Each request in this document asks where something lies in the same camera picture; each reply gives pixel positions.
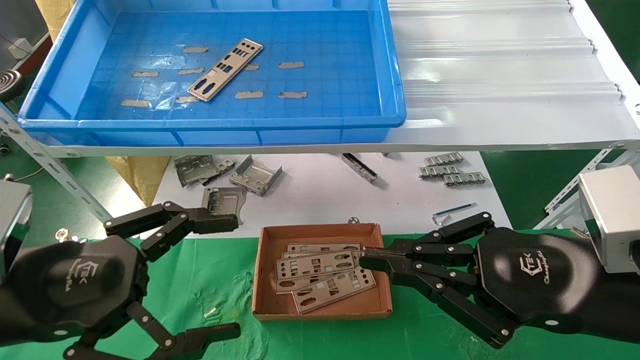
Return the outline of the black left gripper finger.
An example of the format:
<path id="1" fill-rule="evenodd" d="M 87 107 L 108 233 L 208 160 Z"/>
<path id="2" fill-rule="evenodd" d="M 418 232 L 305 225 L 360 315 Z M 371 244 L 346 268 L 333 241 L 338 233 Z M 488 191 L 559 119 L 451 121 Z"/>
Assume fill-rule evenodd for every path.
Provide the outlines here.
<path id="1" fill-rule="evenodd" d="M 108 219 L 103 227 L 106 235 L 123 239 L 154 230 L 141 243 L 141 253 L 147 261 L 155 262 L 187 235 L 231 232 L 239 227 L 239 219 L 235 214 L 213 215 L 203 207 L 164 202 Z"/>

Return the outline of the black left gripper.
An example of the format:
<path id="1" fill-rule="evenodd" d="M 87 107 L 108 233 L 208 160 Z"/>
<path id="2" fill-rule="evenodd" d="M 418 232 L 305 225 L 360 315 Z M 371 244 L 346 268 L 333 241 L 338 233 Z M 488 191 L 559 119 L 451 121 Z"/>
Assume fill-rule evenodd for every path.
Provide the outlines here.
<path id="1" fill-rule="evenodd" d="M 201 360 L 211 344 L 240 337 L 236 322 L 171 335 L 140 303 L 148 282 L 144 256 L 117 235 L 22 249 L 14 260 L 14 343 L 82 335 L 64 351 L 65 360 L 125 360 L 95 346 L 99 335 L 135 321 L 157 344 L 147 360 Z"/>

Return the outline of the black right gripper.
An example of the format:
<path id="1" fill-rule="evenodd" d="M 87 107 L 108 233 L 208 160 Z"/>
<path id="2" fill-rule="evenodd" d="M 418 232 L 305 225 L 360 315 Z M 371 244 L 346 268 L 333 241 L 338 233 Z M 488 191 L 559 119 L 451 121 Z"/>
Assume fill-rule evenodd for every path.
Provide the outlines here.
<path id="1" fill-rule="evenodd" d="M 494 228 L 489 212 L 474 214 L 418 239 L 364 247 L 359 264 L 386 273 L 393 285 L 415 289 L 494 349 L 512 339 L 515 323 L 562 334 L 599 332 L 602 315 L 595 292 L 602 267 L 590 240 Z M 480 235 L 477 299 L 503 317 L 465 294 L 475 289 L 475 276 L 450 276 L 442 266 L 468 264 L 475 250 L 464 242 Z"/>

